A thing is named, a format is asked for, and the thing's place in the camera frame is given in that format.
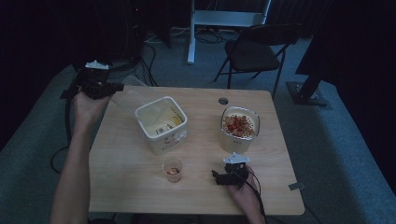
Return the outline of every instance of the bucket filled with nuts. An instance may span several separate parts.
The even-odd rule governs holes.
[[[238,154],[248,150],[260,130],[260,118],[254,111],[230,106],[224,110],[220,122],[220,144],[227,152]]]

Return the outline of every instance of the white square container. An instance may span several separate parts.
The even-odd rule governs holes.
[[[226,123],[226,119],[234,117],[245,117],[246,124],[248,125],[247,129],[253,132],[243,134],[241,136],[235,136],[234,134],[230,133],[224,124]],[[248,147],[250,146],[251,142],[257,137],[259,131],[260,118],[258,114],[246,108],[230,106],[224,110],[221,116],[219,137],[220,145],[224,150],[229,153],[244,153],[248,151]]]
[[[142,120],[151,120],[151,116],[158,116],[151,113],[152,107],[164,108],[161,115],[153,123],[143,122]],[[187,137],[187,116],[183,110],[170,96],[164,96],[161,99],[143,105],[136,109],[135,116],[138,120],[152,152],[161,156],[185,142]]]

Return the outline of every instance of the white desk frame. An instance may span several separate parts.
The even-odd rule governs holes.
[[[265,24],[271,0],[267,0],[262,13],[207,11],[195,10],[195,0],[191,0],[191,34],[188,64],[194,64],[195,58],[195,25],[219,25],[248,27],[255,24]]]

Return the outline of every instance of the hand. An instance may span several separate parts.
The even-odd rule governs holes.
[[[256,184],[253,180],[253,170],[250,166],[247,165],[247,169],[249,170],[249,175],[247,177],[247,182],[257,190]],[[231,196],[238,204],[238,206],[242,209],[242,211],[247,215],[247,218],[250,224],[256,223],[265,223],[264,217],[262,216],[260,210],[260,203],[257,198],[257,194],[253,189],[244,184],[241,189],[238,189],[236,186],[227,186],[227,190],[230,192]]]
[[[84,92],[80,92],[73,99],[73,106],[76,118],[76,126],[85,126],[91,128],[99,119],[103,108],[110,101],[111,96],[102,99],[93,100]]]

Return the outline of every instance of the black metal base plate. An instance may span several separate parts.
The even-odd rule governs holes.
[[[323,99],[319,89],[315,90],[310,98],[305,99],[298,94],[304,85],[303,82],[286,82],[286,85],[288,85],[291,98],[296,105],[318,105],[323,109],[332,109],[329,101]]]

